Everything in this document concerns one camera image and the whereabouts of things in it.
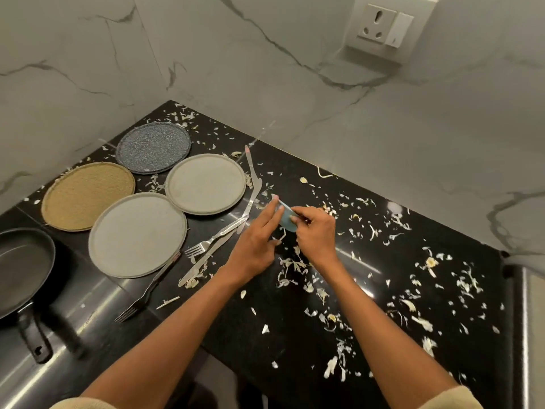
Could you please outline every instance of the white plate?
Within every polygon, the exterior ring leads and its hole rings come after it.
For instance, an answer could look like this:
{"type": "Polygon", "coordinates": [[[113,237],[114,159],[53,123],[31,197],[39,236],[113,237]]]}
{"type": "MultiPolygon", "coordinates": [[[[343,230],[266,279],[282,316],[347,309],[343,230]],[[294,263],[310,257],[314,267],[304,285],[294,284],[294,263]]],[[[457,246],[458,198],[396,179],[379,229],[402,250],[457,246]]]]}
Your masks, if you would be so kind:
{"type": "Polygon", "coordinates": [[[186,233],[184,213],[166,196],[136,193],[100,215],[89,235],[89,255],[107,275],[142,277],[162,267],[181,248],[186,233]]]}
{"type": "Polygon", "coordinates": [[[218,154],[188,157],[173,167],[165,181],[171,202],[194,215],[225,211],[244,196],[245,190],[246,176],[240,165],[218,154]]]}

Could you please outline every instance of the person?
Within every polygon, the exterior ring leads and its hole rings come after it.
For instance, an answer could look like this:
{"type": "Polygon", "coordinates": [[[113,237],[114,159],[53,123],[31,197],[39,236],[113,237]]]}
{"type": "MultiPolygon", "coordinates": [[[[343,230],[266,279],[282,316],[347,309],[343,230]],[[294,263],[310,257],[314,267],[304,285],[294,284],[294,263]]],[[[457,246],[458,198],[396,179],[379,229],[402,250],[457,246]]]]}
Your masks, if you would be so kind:
{"type": "MultiPolygon", "coordinates": [[[[278,197],[242,233],[228,261],[199,291],[102,373],[79,398],[52,409],[160,409],[228,299],[275,258],[270,235],[278,197]]],[[[335,291],[380,390],[392,409],[478,409],[479,402],[392,321],[353,281],[335,250],[335,219],[295,206],[301,251],[335,291]]]]}

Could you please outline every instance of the beige sleeve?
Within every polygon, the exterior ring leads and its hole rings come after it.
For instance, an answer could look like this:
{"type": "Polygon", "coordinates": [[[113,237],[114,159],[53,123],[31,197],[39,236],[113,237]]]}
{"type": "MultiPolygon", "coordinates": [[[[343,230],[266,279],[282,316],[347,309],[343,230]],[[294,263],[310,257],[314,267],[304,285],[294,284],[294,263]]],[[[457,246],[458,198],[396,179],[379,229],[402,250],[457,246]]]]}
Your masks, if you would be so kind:
{"type": "Polygon", "coordinates": [[[482,409],[482,406],[467,387],[458,386],[437,395],[420,409],[482,409]]]}
{"type": "Polygon", "coordinates": [[[92,398],[71,398],[62,400],[50,409],[116,409],[110,404],[92,398]]]}

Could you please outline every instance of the black frying pan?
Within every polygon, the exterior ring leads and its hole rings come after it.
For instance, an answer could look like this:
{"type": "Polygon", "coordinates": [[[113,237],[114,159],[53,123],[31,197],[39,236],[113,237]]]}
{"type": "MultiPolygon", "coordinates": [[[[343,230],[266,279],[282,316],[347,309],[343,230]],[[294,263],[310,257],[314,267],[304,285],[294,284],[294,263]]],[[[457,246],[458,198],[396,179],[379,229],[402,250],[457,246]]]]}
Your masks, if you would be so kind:
{"type": "Polygon", "coordinates": [[[14,228],[0,233],[0,318],[17,311],[17,325],[32,356],[45,363],[51,344],[34,316],[32,297],[55,262],[55,244],[37,228],[14,228]]]}

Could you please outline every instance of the person's left arm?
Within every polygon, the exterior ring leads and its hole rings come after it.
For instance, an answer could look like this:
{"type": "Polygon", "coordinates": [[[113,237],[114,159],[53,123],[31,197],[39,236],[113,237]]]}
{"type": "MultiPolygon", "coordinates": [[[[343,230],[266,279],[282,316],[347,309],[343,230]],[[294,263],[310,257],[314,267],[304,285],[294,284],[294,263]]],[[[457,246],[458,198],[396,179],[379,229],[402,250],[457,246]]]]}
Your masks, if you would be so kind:
{"type": "Polygon", "coordinates": [[[269,240],[283,208],[278,197],[242,233],[227,263],[144,340],[102,373],[81,395],[117,409],[163,408],[208,328],[240,287],[274,261],[269,240]]]}

